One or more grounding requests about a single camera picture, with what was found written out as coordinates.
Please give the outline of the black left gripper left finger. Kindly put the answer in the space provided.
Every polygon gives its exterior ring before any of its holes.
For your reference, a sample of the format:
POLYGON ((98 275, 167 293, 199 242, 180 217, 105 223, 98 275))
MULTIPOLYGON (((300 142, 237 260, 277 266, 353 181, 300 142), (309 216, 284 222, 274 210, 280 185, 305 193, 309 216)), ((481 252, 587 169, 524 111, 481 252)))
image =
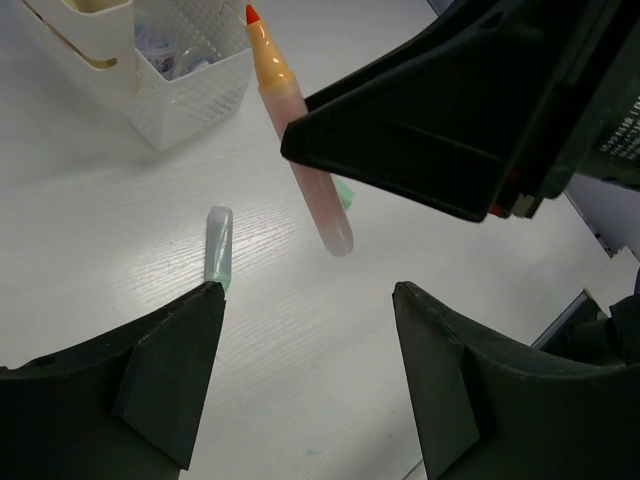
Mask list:
POLYGON ((5 479, 176 479, 190 466, 225 292, 206 282, 139 319, 1 371, 5 479))

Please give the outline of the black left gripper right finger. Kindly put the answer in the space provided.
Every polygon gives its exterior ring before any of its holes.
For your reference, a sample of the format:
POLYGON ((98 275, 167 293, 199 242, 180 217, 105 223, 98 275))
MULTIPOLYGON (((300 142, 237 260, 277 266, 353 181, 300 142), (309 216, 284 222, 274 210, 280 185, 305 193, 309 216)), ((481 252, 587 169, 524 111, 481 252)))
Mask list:
POLYGON ((576 359, 519 343, 411 282, 396 329, 430 479, 635 479, 639 299, 610 309, 576 359))

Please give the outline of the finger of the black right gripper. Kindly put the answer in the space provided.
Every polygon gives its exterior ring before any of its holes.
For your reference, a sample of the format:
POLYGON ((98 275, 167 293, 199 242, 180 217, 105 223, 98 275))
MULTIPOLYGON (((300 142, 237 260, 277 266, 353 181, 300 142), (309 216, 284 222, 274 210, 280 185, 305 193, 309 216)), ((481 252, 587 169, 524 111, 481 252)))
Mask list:
POLYGON ((282 155, 472 222, 499 215, 533 113, 314 113, 282 155))

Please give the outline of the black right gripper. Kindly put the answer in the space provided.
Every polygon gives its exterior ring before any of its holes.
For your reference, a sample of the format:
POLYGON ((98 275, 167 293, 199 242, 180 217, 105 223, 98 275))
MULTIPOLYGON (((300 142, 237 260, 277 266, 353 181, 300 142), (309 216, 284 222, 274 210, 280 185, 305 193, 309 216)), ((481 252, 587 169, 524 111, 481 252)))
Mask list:
MULTIPOLYGON (((314 113, 533 113, 545 100, 541 1, 456 1, 406 43, 306 100, 314 113)), ((560 93, 553 147, 515 168, 499 216, 532 218, 576 174, 639 189, 639 3, 605 1, 560 93)))

